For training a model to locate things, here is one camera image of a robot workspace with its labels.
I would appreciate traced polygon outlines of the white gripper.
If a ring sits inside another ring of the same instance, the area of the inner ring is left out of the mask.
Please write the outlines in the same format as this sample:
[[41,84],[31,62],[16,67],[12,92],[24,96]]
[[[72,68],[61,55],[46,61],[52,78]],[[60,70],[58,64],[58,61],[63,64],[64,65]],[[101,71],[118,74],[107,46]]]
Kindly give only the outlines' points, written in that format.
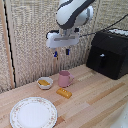
[[[51,30],[46,35],[47,41],[46,46],[48,48],[58,48],[58,47],[65,47],[70,45],[76,45],[79,42],[79,34],[73,33],[69,36],[64,35],[62,36],[58,30]],[[66,55],[69,55],[70,49],[66,48]],[[58,52],[55,50],[54,57],[58,57]]]

